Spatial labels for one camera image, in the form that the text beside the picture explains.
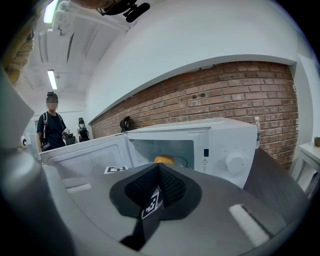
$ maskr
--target fluorescent light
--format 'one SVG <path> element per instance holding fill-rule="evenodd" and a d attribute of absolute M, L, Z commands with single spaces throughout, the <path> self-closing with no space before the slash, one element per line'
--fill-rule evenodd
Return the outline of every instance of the fluorescent light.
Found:
<path fill-rule="evenodd" d="M 44 23 L 52 23 L 58 2 L 59 0 L 53 0 L 46 6 L 43 17 Z"/>
<path fill-rule="evenodd" d="M 49 80 L 51 83 L 51 87 L 54 90 L 57 90 L 57 84 L 56 84 L 56 79 L 55 79 L 55 73 L 53 70 L 48 70 L 48 76 L 49 76 Z"/>

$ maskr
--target white wall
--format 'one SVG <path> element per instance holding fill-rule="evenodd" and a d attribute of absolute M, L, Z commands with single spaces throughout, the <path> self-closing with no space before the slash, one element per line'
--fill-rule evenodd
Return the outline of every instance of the white wall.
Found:
<path fill-rule="evenodd" d="M 38 120 L 40 115 L 46 112 L 47 91 L 32 90 L 27 84 L 19 84 L 16 88 L 18 94 L 34 111 L 31 121 Z M 82 117 L 87 123 L 86 96 L 84 93 L 57 91 L 58 107 L 57 112 L 62 116 L 65 126 L 70 129 L 74 136 L 77 134 L 78 120 Z M 87 125 L 90 137 L 92 138 L 91 127 Z"/>
<path fill-rule="evenodd" d="M 308 77 L 298 54 L 308 46 L 301 44 L 297 26 L 284 13 L 266 0 L 167 0 L 153 6 L 118 37 L 96 67 L 86 94 L 88 122 L 150 85 L 207 65 L 299 61 L 296 72 Z M 316 108 L 310 93 L 303 93 L 305 79 L 294 81 L 303 102 L 299 115 L 314 127 L 320 118 L 308 114 Z M 315 79 L 307 84 L 319 87 Z M 301 134 L 304 143 L 311 141 L 310 129 L 299 129 Z"/>

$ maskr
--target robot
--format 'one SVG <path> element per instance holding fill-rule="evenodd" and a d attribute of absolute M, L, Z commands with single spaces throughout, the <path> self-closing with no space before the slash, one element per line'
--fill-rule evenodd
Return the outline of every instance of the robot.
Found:
<path fill-rule="evenodd" d="M 89 132 L 87 130 L 87 127 L 85 125 L 85 121 L 82 117 L 79 117 L 79 124 L 78 124 L 78 127 L 77 128 L 77 133 L 79 135 L 79 142 L 86 142 L 86 141 L 89 141 L 90 140 L 90 137 L 89 137 Z"/>

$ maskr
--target white ceiling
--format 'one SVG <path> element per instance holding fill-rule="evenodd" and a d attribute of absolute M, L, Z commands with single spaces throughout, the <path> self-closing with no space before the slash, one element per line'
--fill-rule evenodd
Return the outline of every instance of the white ceiling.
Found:
<path fill-rule="evenodd" d="M 136 4 L 149 3 L 154 6 L 163 0 L 138 0 Z M 96 10 L 81 8 L 72 4 L 70 12 L 84 15 L 88 18 L 68 15 L 66 20 L 70 22 L 70 31 L 63 37 L 57 36 L 58 41 L 47 37 L 48 52 L 54 50 L 53 58 L 49 56 L 48 61 L 42 60 L 40 53 L 39 32 L 46 32 L 53 27 L 53 24 L 43 23 L 44 11 L 39 18 L 34 35 L 34 49 L 29 56 L 28 63 L 25 65 L 22 75 L 17 83 L 20 87 L 31 87 L 33 90 L 50 91 L 52 90 L 47 71 L 54 70 L 58 91 L 85 93 L 92 74 L 101 60 L 104 53 L 108 50 L 112 42 L 121 34 L 126 33 L 132 26 L 139 22 L 137 19 L 133 23 L 127 23 L 122 14 L 115 16 L 101 16 Z M 67 61 L 68 45 L 70 36 L 73 40 Z"/>

